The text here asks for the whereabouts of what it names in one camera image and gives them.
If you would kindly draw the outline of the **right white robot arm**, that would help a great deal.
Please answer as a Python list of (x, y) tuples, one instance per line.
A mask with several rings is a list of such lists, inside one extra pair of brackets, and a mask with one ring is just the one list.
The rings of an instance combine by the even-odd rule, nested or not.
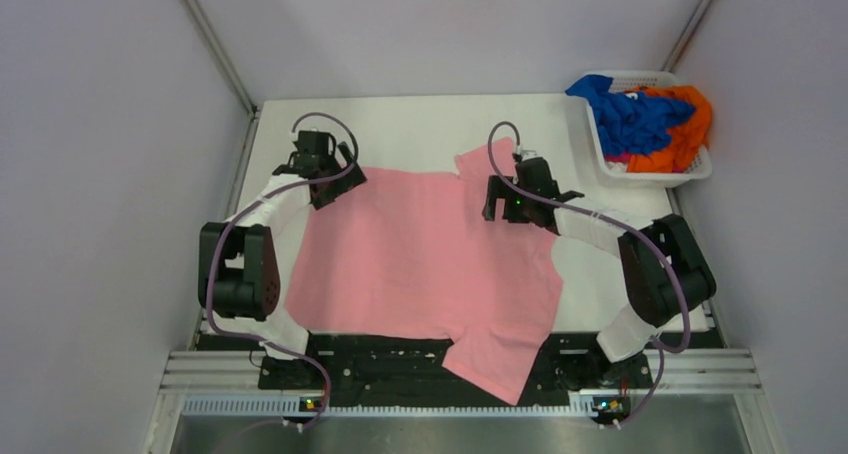
[(597, 352), (586, 359), (589, 378), (612, 386), (674, 319), (683, 324), (684, 350), (691, 337), (691, 311), (713, 297), (715, 277), (686, 220), (677, 214), (651, 219), (612, 209), (577, 191), (562, 192), (541, 157), (514, 157), (515, 173), (488, 179), (482, 215), (534, 224), (579, 240), (621, 263), (627, 301), (596, 336)]

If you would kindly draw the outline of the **pink t shirt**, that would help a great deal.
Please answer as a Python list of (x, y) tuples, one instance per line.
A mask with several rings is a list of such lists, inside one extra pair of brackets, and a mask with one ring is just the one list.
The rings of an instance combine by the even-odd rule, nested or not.
[(483, 218), (488, 179), (513, 173), (513, 150), (497, 140), (458, 155), (452, 172), (367, 169), (365, 184), (309, 215), (288, 313), (312, 331), (448, 339), (447, 370), (516, 404), (563, 281), (552, 233)]

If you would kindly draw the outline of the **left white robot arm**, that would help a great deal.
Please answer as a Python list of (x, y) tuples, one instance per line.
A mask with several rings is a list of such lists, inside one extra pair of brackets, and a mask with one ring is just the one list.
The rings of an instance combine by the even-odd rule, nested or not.
[(283, 375), (303, 388), (317, 381), (321, 362), (306, 351), (308, 330), (284, 306), (294, 262), (277, 251), (302, 242), (301, 235), (287, 233), (290, 223), (367, 178), (356, 143), (302, 130), (293, 144), (288, 159), (241, 211), (201, 228), (198, 300), (213, 332), (257, 342), (269, 356), (284, 360)]

